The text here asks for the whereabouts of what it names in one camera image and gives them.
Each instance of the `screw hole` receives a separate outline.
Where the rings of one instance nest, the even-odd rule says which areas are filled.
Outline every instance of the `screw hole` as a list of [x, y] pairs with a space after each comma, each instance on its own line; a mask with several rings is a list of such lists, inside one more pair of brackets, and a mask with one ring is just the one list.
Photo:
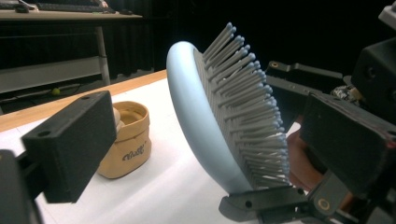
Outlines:
[[252, 204], [251, 201], [246, 201], [246, 202], [245, 202], [245, 206], [246, 206], [247, 208], [251, 208], [251, 206], [253, 206], [253, 204]]
[[299, 193], [299, 194], [305, 194], [305, 192], [304, 192], [303, 189], [297, 189], [297, 193]]
[[367, 67], [366, 69], [366, 77], [367, 79], [371, 80], [373, 78], [375, 78], [376, 73], [375, 73], [375, 69], [373, 67]]

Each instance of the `white tabletop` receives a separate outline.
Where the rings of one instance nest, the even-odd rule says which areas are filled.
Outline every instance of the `white tabletop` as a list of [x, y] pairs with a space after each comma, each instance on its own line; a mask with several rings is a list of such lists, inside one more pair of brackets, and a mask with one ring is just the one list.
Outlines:
[[[234, 223], [218, 210], [227, 192], [205, 172], [184, 138], [167, 79], [112, 100], [135, 101], [148, 108], [150, 158], [120, 179], [95, 174], [77, 203], [49, 204], [40, 194], [36, 202], [45, 223]], [[20, 137], [42, 121], [0, 133], [0, 148], [19, 155], [24, 151]]]

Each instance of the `black foam pad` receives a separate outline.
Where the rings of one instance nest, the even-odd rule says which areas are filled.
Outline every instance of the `black foam pad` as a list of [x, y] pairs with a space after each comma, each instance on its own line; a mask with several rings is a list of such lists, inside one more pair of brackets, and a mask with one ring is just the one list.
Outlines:
[[80, 97], [22, 137], [48, 203], [75, 203], [117, 137], [108, 91]]

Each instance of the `desk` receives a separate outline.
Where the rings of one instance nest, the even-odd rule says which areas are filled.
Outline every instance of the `desk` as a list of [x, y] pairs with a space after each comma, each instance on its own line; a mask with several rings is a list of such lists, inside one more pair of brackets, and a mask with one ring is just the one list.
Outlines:
[[15, 29], [16, 27], [20, 29], [21, 27], [37, 26], [95, 27], [99, 55], [97, 57], [70, 60], [67, 62], [45, 63], [0, 70], [0, 93], [96, 74], [102, 74], [104, 84], [109, 85], [110, 77], [108, 73], [102, 26], [147, 21], [148, 20], [137, 15], [127, 16], [121, 14], [91, 14], [34, 10], [25, 14], [15, 13], [13, 10], [2, 10], [0, 11], [0, 29]]
[[[227, 193], [195, 159], [178, 125], [166, 72], [94, 91], [104, 90], [113, 102], [135, 101], [148, 108], [151, 156], [120, 179], [95, 174], [77, 203], [48, 204], [40, 194], [36, 202], [45, 223], [234, 223], [218, 211]], [[20, 154], [22, 135], [85, 94], [0, 116], [0, 148]]]

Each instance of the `hand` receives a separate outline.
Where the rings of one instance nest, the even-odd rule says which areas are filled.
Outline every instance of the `hand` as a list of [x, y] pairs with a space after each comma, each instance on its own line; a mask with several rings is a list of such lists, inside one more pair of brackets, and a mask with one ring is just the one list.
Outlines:
[[300, 138], [300, 130], [288, 136], [288, 148], [291, 184], [310, 191], [320, 182], [323, 175], [306, 156], [307, 144]]

